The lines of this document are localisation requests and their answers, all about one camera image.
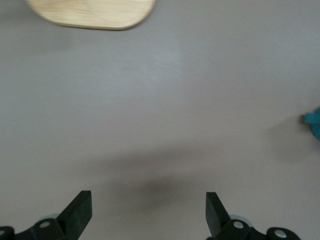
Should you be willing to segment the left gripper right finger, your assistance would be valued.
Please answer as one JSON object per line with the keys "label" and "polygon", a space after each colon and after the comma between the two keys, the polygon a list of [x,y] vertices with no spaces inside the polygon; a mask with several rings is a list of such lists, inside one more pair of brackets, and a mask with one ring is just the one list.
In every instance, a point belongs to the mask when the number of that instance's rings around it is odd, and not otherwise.
{"label": "left gripper right finger", "polygon": [[211,236],[209,240],[299,240],[293,231],[271,227],[266,233],[257,231],[241,219],[232,219],[216,192],[206,193],[205,218]]}

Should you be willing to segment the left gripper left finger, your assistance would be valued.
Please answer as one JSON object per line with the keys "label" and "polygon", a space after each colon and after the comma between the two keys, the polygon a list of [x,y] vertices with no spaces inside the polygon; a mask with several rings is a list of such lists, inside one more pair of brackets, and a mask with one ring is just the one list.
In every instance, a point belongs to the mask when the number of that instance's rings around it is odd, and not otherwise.
{"label": "left gripper left finger", "polygon": [[45,218],[16,233],[11,226],[0,227],[2,240],[78,240],[92,218],[92,193],[82,190],[56,217]]}

